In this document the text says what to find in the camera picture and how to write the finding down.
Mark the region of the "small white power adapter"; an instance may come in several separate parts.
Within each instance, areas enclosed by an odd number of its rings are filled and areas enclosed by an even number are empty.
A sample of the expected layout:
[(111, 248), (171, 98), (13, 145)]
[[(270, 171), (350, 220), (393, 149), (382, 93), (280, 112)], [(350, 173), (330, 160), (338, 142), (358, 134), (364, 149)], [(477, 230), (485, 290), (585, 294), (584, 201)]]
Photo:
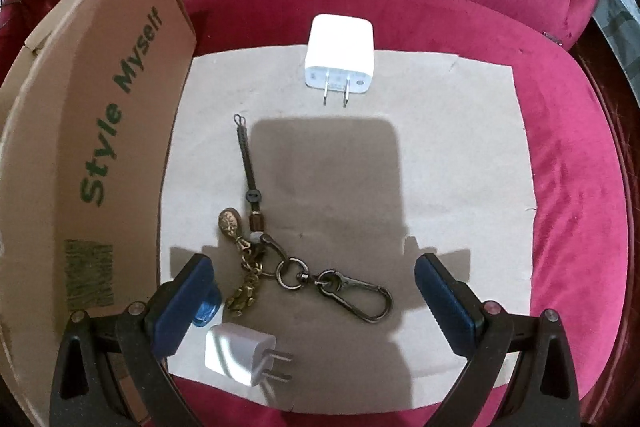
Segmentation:
[(230, 322), (206, 333), (205, 366), (245, 387), (257, 387), (266, 379), (290, 383), (293, 377), (276, 369), (277, 361), (290, 363), (293, 355), (279, 351), (271, 334)]

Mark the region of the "bronze keychain with carabiner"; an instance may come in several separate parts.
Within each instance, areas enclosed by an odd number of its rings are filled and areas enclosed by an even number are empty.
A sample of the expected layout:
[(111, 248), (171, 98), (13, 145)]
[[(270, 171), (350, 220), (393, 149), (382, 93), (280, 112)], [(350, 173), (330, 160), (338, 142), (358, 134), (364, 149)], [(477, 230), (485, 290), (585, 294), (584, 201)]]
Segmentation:
[[(256, 182), (253, 161), (248, 144), (246, 118), (240, 114), (233, 116), (236, 139), (242, 157), (246, 180), (245, 200), (248, 204), (248, 227), (243, 227), (239, 210), (228, 207), (218, 215), (219, 232), (233, 243), (240, 256), (243, 282), (226, 299), (224, 306), (234, 317), (239, 317), (256, 303), (260, 283), (273, 280), (285, 291), (300, 291), (312, 286), (319, 294), (355, 315), (368, 324), (380, 323), (392, 311), (393, 298), (381, 285), (349, 277), (337, 269), (327, 269), (318, 274), (310, 271), (309, 265), (299, 257), (290, 256), (286, 250), (266, 231), (265, 216), (262, 212), (262, 192)], [(382, 310), (368, 313), (361, 310), (344, 297), (345, 291), (369, 291), (380, 296)]]

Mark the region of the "brown cardboard box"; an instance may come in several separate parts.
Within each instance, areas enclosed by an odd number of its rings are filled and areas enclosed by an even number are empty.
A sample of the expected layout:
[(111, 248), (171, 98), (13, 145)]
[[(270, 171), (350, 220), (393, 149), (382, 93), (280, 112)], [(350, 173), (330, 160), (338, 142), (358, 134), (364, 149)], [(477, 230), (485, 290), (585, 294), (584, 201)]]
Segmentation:
[(70, 314), (158, 284), (160, 192), (195, 48), (181, 0), (61, 0), (1, 88), (1, 374), (49, 421)]

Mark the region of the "large white power adapter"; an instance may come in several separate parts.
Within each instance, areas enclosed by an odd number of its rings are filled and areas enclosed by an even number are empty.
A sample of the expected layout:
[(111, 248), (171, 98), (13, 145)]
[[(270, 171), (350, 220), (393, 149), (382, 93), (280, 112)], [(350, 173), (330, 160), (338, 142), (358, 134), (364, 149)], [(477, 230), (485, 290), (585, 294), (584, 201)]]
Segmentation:
[(364, 18), (318, 14), (312, 21), (304, 60), (304, 80), (322, 91), (343, 95), (346, 108), (352, 95), (365, 94), (374, 75), (374, 32)]

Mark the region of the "blue round cap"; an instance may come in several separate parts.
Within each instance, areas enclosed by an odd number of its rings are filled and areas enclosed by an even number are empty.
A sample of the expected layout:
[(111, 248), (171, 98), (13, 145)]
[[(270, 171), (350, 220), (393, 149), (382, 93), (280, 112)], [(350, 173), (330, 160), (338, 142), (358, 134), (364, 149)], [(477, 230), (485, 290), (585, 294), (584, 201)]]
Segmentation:
[(196, 327), (204, 327), (213, 320), (222, 306), (222, 295), (217, 285), (209, 288), (203, 302), (196, 311), (192, 324)]

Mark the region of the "beige paper sheet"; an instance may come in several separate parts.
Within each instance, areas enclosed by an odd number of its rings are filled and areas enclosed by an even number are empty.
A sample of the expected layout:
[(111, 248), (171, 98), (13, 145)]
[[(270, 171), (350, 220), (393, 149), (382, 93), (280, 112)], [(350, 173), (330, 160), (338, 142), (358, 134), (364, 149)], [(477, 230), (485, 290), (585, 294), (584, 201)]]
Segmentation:
[(239, 317), (293, 361), (286, 383), (247, 387), (205, 364), (190, 329), (168, 366), (207, 391), (307, 414), (384, 413), (440, 401), (463, 360), (414, 283), (435, 253), (482, 299), (527, 313), (537, 203), (512, 70), (454, 54), (381, 51), (368, 92), (344, 98), (304, 81), (303, 46), (209, 54), (191, 65), (165, 176), (160, 271), (209, 255), (221, 291), (243, 271), (217, 228), (247, 208), (235, 115), (248, 127), (267, 232), (314, 273), (385, 287), (390, 314), (368, 324), (316, 288), (260, 283)]

